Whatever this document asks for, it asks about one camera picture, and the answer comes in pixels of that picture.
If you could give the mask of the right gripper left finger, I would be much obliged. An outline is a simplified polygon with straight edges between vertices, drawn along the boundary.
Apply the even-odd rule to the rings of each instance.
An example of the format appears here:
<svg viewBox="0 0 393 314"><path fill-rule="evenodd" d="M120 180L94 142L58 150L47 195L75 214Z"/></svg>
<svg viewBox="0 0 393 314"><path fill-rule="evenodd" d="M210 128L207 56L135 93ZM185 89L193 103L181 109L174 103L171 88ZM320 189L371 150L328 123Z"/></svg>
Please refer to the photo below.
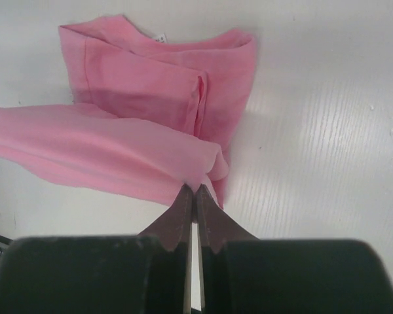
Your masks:
<svg viewBox="0 0 393 314"><path fill-rule="evenodd" d="M193 192L138 235L25 237L0 256L0 313L190 313Z"/></svg>

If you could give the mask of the pink t shirt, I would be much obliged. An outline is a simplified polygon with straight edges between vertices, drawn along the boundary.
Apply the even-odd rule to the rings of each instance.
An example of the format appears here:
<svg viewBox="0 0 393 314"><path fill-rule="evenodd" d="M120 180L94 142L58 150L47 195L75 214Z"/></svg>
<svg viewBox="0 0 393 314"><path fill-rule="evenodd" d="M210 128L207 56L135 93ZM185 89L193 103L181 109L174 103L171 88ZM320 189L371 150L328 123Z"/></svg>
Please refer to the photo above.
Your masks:
<svg viewBox="0 0 393 314"><path fill-rule="evenodd" d="M59 36L73 103L0 108L0 158L52 183L163 205L204 184L222 204L254 36L168 44L121 15L62 25Z"/></svg>

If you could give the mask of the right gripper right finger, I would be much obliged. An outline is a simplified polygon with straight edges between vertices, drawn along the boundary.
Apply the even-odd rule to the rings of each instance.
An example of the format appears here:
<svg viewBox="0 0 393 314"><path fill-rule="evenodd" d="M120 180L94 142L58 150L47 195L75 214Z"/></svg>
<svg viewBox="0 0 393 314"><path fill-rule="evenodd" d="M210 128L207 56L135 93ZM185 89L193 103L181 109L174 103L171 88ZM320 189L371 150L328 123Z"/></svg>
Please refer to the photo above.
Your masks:
<svg viewBox="0 0 393 314"><path fill-rule="evenodd" d="M378 254L355 239L258 239L195 195L203 313L393 313Z"/></svg>

